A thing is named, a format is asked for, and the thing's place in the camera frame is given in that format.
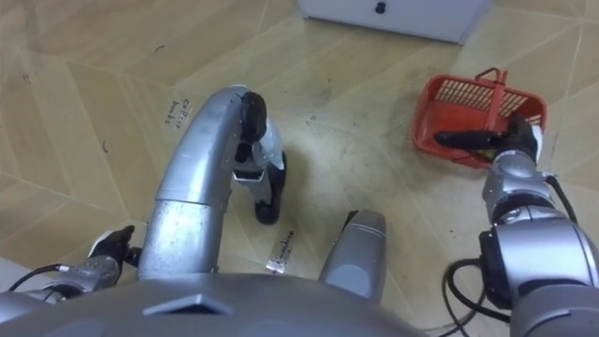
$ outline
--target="black knob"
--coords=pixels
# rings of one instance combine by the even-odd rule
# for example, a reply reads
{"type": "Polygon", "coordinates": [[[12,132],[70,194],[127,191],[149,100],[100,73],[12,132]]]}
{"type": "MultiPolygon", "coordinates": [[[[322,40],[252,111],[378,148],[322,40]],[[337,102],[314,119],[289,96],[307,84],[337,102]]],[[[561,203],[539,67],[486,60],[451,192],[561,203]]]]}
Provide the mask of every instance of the black knob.
{"type": "Polygon", "coordinates": [[[387,4],[384,2],[380,2],[380,3],[376,4],[376,8],[374,9],[374,11],[376,12],[376,14],[383,14],[383,13],[385,13],[386,9],[387,9],[387,4]]]}

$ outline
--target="basket handle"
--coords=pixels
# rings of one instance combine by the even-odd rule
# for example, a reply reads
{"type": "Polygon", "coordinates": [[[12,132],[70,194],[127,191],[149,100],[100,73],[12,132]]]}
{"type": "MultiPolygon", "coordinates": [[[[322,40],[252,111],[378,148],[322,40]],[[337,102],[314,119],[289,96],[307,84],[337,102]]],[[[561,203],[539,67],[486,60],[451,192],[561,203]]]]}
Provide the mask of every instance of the basket handle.
{"type": "Polygon", "coordinates": [[[507,71],[500,70],[497,67],[489,68],[475,76],[475,80],[477,81],[485,81],[494,84],[493,96],[490,101],[489,112],[487,113],[487,121],[485,122],[485,130],[491,130],[495,126],[497,116],[499,115],[499,109],[501,108],[502,100],[504,99],[506,78],[507,71]],[[495,73],[495,81],[482,79],[483,76],[486,76],[491,72],[495,73]]]}
{"type": "Polygon", "coordinates": [[[480,81],[483,77],[487,76],[491,72],[495,73],[495,81],[493,82],[505,85],[505,79],[507,79],[507,71],[501,70],[495,66],[476,75],[475,80],[480,81]]]}

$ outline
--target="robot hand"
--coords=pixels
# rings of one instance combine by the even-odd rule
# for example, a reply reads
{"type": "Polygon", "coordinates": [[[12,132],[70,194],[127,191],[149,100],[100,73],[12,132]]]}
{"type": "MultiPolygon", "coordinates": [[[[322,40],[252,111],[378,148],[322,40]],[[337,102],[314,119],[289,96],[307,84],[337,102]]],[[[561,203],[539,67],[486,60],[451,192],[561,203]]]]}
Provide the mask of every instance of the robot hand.
{"type": "Polygon", "coordinates": [[[504,132],[491,130],[439,131],[435,140],[446,147],[475,152],[487,161],[508,151],[520,151],[537,161],[541,153],[542,133],[537,125],[513,115],[504,132]]]}

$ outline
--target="handwritten label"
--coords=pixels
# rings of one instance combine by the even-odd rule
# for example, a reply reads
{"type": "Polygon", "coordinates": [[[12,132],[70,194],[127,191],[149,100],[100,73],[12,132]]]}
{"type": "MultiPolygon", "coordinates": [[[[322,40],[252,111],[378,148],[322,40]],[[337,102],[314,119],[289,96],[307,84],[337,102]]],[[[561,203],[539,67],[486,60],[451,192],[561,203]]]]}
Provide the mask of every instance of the handwritten label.
{"type": "Polygon", "coordinates": [[[281,274],[285,272],[287,261],[291,255],[291,243],[295,230],[289,230],[287,235],[283,237],[278,244],[272,249],[269,261],[266,263],[266,269],[273,274],[281,274]]]}
{"type": "Polygon", "coordinates": [[[189,99],[184,99],[183,102],[172,101],[168,109],[167,119],[165,124],[173,125],[176,128],[181,128],[185,124],[189,116],[189,99]]]}

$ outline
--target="paper label on floor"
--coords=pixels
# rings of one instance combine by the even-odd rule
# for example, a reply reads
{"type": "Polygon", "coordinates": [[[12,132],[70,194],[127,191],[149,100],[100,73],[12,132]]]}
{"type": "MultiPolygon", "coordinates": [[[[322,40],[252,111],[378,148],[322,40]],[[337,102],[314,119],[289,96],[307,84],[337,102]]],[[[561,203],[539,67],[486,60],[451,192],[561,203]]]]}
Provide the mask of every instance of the paper label on floor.
{"type": "Polygon", "coordinates": [[[295,230],[291,229],[274,245],[270,252],[269,261],[266,263],[266,269],[273,274],[285,273],[289,255],[291,255],[291,247],[295,230]]]}

